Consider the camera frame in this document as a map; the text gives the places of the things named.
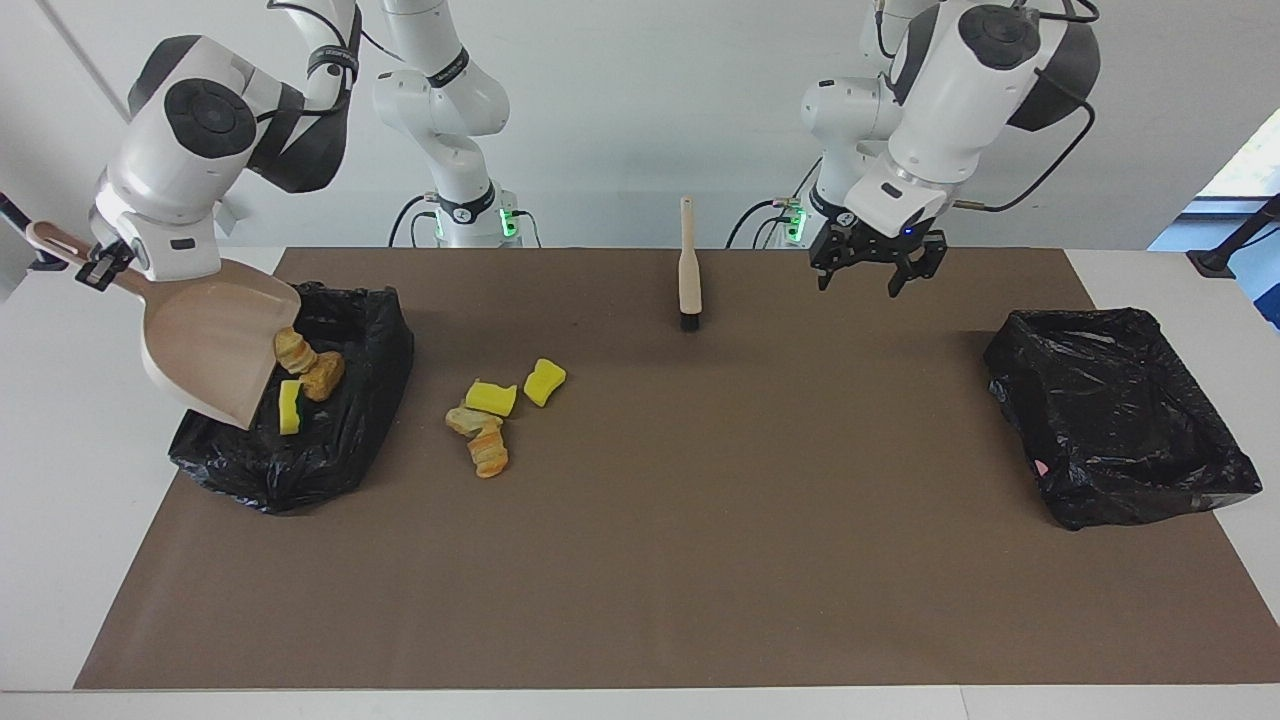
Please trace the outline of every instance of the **window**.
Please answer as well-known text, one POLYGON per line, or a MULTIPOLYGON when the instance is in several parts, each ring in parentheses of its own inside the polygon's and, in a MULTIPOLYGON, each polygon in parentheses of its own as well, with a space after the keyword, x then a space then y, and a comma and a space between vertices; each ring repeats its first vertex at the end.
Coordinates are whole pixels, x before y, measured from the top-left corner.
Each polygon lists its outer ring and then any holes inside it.
POLYGON ((1202 199, 1270 197, 1280 192, 1280 110, 1201 192, 1202 199))

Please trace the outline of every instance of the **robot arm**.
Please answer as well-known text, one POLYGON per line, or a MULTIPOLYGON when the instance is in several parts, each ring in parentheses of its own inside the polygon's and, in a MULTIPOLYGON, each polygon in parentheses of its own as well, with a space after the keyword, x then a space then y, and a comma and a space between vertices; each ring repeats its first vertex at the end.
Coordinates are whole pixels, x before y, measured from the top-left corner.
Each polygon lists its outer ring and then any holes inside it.
POLYGON ((910 22, 888 77, 818 83, 805 109, 824 145, 810 196, 827 218, 810 247, 819 288, 861 261, 897 266, 891 296, 908 281, 933 277, 946 240, 932 225, 982 152, 1006 124, 1034 132, 1071 114, 1098 68, 1088 24, 951 0, 910 22), (869 147, 883 140, 878 152, 869 147))
POLYGON ((515 195, 490 177, 472 137, 507 126, 502 86, 458 40, 448 0, 383 0, 392 42, 410 68, 383 74, 374 104, 388 126, 426 152, 436 186, 438 232, 452 247, 497 247, 512 241, 515 195))
MULTIPOLYGON (((91 211, 104 266, 136 259, 151 281, 216 273, 214 204, 244 168, 287 192, 319 190, 337 173, 360 12, 355 0, 268 8, 287 10, 311 50, 306 94, 207 37, 161 42, 129 91, 133 120, 91 211)), ((95 277, 99 290, 111 281, 95 277)))

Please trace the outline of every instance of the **sponge piece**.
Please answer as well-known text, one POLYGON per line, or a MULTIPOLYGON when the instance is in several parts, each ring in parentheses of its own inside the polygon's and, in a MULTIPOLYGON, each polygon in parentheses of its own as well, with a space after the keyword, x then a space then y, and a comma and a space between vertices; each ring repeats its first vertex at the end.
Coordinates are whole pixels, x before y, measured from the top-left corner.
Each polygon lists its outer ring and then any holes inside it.
POLYGON ((516 407, 516 386, 500 387, 476 380, 467 391, 463 405, 472 410, 506 418, 516 407))
POLYGON ((284 380, 280 383, 280 434, 296 436, 302 429, 302 418, 298 415, 298 393, 302 391, 302 380, 284 380))
POLYGON ((534 372, 525 379, 525 395, 534 405, 547 407, 547 398, 556 392, 556 388, 564 384, 568 373, 556 363, 543 357, 534 365, 534 372))

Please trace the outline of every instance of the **black plastic bag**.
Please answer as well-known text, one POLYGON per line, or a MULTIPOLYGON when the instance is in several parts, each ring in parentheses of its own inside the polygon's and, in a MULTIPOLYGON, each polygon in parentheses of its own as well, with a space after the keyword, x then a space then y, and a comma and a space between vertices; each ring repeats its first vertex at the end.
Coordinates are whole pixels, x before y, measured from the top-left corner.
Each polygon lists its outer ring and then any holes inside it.
POLYGON ((1041 497, 1071 530, 1156 523, 1262 492, 1146 311, 1014 313, 984 359, 1041 497))
POLYGON ((413 333, 394 290, 298 286, 293 327, 316 352, 337 350, 346 373, 323 404, 300 397, 302 429, 282 437, 276 365, 253 427, 246 432, 188 411, 169 459, 202 487, 262 512, 284 512, 360 486, 399 409, 413 366, 413 333))

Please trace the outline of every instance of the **table surface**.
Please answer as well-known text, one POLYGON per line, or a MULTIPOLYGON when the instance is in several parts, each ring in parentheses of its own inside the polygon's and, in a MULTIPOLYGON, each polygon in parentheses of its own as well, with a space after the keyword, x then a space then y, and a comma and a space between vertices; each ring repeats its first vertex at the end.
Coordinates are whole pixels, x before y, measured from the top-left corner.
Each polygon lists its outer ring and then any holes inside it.
MULTIPOLYGON (((270 269, 282 252, 227 255, 270 269)), ((1161 320, 1263 483, 1280 477, 1280 337, 1239 288, 1199 278, 1180 255, 1069 258, 1097 306, 1161 320)), ((70 693, 173 478, 165 450, 183 409, 137 361, 140 316, 122 291, 97 296, 67 275, 32 277, 0 305, 0 452, 12 468, 0 484, 0 716, 1261 719, 1280 706, 1280 685, 70 693)), ((1280 497, 1217 518, 1275 615, 1280 497)))

